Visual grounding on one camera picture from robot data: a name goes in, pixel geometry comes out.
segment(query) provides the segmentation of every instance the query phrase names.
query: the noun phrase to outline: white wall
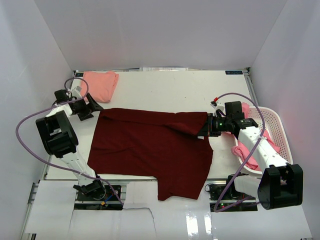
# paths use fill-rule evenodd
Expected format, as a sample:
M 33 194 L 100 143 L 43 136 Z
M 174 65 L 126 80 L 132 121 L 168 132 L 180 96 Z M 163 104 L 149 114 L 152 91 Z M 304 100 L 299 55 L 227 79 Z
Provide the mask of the white wall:
M 287 1 L 254 61 L 252 80 L 259 104 L 279 113 L 293 161 L 303 168 L 302 206 L 320 239 L 320 1 Z
M 15 136 L 17 123 L 54 101 L 54 91 L 72 72 L 33 0 L 0 0 L 0 235 L 20 239 L 33 182 L 43 164 Z M 21 129 L 25 142 L 43 158 L 35 119 Z
M 250 67 L 286 0 L 35 0 L 72 70 Z

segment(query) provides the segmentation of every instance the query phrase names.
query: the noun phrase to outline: white tabletop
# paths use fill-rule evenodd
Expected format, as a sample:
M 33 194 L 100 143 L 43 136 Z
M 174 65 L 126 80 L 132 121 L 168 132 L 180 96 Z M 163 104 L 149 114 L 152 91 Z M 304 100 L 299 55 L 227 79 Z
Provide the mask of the white tabletop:
M 250 97 L 244 75 L 226 75 L 225 71 L 137 71 L 118 72 L 119 81 L 110 103 L 100 103 L 105 109 L 125 108 L 158 112 L 208 112 L 213 108 L 210 101 L 224 93 L 236 92 Z M 236 95 L 221 98 L 222 102 L 246 99 Z M 78 151 L 88 161 L 91 143 L 99 112 L 93 118 L 80 122 L 77 116 L 69 120 L 78 137 Z M 232 136 L 210 137 L 213 159 L 208 179 L 226 178 L 234 174 L 239 161 L 231 153 L 234 146 Z M 51 162 L 67 167 L 61 160 L 52 156 Z M 100 174 L 108 180 L 153 180 L 153 176 L 132 176 L 120 174 Z M 50 167 L 47 180 L 76 179 L 69 171 Z

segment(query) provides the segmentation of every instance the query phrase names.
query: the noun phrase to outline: purple cable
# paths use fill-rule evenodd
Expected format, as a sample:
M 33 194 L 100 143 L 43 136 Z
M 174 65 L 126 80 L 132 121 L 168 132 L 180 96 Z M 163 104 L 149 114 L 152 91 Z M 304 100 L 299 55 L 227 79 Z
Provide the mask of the purple cable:
M 222 94 L 221 96 L 218 97 L 218 99 L 226 96 L 226 95 L 238 95 L 238 96 L 241 96 L 247 100 L 249 100 L 254 106 L 255 108 L 257 109 L 257 111 L 259 112 L 260 114 L 260 117 L 261 117 L 261 120 L 262 120 L 262 131 L 260 133 L 260 137 L 263 137 L 264 133 L 265 133 L 265 129 L 266 129 L 266 123 L 265 123 L 265 118 L 261 112 L 261 110 L 259 109 L 259 107 L 257 106 L 257 104 L 255 104 L 249 97 L 243 95 L 243 94 L 240 94 L 240 93 L 236 93 L 236 92 L 229 92 L 229 93 L 225 93 L 225 94 Z M 251 198 L 251 196 L 247 196 L 245 197 L 244 199 L 241 199 L 235 203 L 232 203 L 224 208 L 220 208 L 220 209 L 217 209 L 218 208 L 218 205 L 220 203 L 220 201 L 222 200 L 222 198 L 224 197 L 224 195 L 226 194 L 227 190 L 230 188 L 230 186 L 232 185 L 232 183 L 235 181 L 235 178 L 238 176 L 238 174 L 241 172 L 241 170 L 243 169 L 243 167 L 247 164 L 247 162 L 249 161 L 249 159 L 251 158 L 252 154 L 254 154 L 254 151 L 256 150 L 256 148 L 258 147 L 259 143 L 261 141 L 261 138 L 259 138 L 255 145 L 253 146 L 252 150 L 250 151 L 249 155 L 246 157 L 246 159 L 243 161 L 243 163 L 241 164 L 241 166 L 238 168 L 238 170 L 235 172 L 234 176 L 231 178 L 230 182 L 225 186 L 225 188 L 223 189 L 222 193 L 220 194 L 218 200 L 216 201 L 216 204 L 214 205 L 214 208 L 213 208 L 213 211 L 215 213 L 219 213 L 219 212 L 223 212 L 229 208 L 232 208 L 233 206 L 236 206 L 240 203 L 242 203 L 243 201 L 245 200 L 248 200 Z
M 88 85 L 88 83 L 87 83 L 83 78 L 81 78 L 81 77 L 71 77 L 71 78 L 67 79 L 67 80 L 64 82 L 64 87 L 65 87 L 65 89 L 68 90 L 67 87 L 66 87 L 66 84 L 67 84 L 67 82 L 69 82 L 70 80 L 73 80 L 73 79 L 79 79 L 79 80 L 81 80 L 81 81 L 83 81 L 83 82 L 85 83 L 85 85 L 86 85 L 85 94 L 84 94 L 83 97 L 81 97 L 81 98 L 78 98 L 78 99 L 75 99 L 75 100 L 71 100 L 71 101 L 62 102 L 62 103 L 60 104 L 60 106 L 65 105 L 65 104 L 71 104 L 71 103 L 75 103 L 75 102 L 77 102 L 77 101 L 80 101 L 80 100 L 84 99 L 84 98 L 87 96 L 87 94 L 88 94 L 89 85 Z M 25 150 L 27 150 L 32 156 L 34 156 L 36 159 L 38 159 L 39 161 L 43 162 L 44 164 L 47 164 L 47 165 L 49 165 L 49 166 L 51 166 L 51 167 L 54 167 L 54 168 L 57 168 L 57 169 L 62 169 L 62 170 L 66 170 L 66 171 L 70 171 L 70 172 L 76 173 L 76 174 L 81 174 L 81 172 L 79 172 L 79 171 L 77 171 L 77 170 L 70 169 L 70 168 L 63 167 L 63 166 L 59 166 L 59 165 L 55 165 L 55 164 L 53 164 L 53 163 L 51 163 L 51 162 L 49 162 L 49 161 L 46 161 L 46 160 L 42 159 L 42 158 L 39 157 L 37 154 L 35 154 L 35 153 L 23 142 L 23 140 L 22 140 L 21 137 L 20 137 L 19 128 L 20 128 L 20 126 L 21 126 L 26 120 L 28 120 L 28 119 L 36 116 L 36 115 L 42 114 L 42 113 L 44 113 L 44 112 L 46 112 L 46 111 L 52 110 L 52 109 L 54 109 L 54 108 L 56 108 L 56 107 L 57 107 L 56 105 L 53 105 L 53 106 L 51 106 L 51 107 L 49 107 L 49 108 L 46 108 L 46 109 L 41 110 L 41 111 L 38 111 L 38 112 L 36 112 L 36 113 L 33 113 L 33 114 L 31 114 L 31 115 L 26 116 L 25 118 L 23 118 L 23 119 L 18 123 L 18 125 L 17 125 L 16 128 L 15 128 L 16 138 L 18 139 L 19 143 L 22 145 L 22 147 L 24 147 Z M 108 182 L 107 180 L 102 179 L 102 178 L 100 178 L 100 177 L 93 177 L 93 176 L 89 176 L 89 175 L 86 175 L 86 174 L 83 174 L 83 173 L 82 173 L 82 176 L 85 176 L 86 178 L 92 179 L 92 180 L 101 180 L 101 181 L 107 183 L 107 184 L 109 185 L 109 187 L 111 188 L 111 190 L 113 191 L 113 193 L 114 193 L 114 195 L 116 196 L 116 198 L 117 198 L 117 199 L 119 200 L 119 202 L 121 203 L 121 205 L 124 205 L 123 202 L 121 201 L 120 197 L 119 197 L 118 194 L 116 193 L 115 189 L 114 189 L 114 188 L 112 187 L 112 185 L 110 184 L 110 182 Z

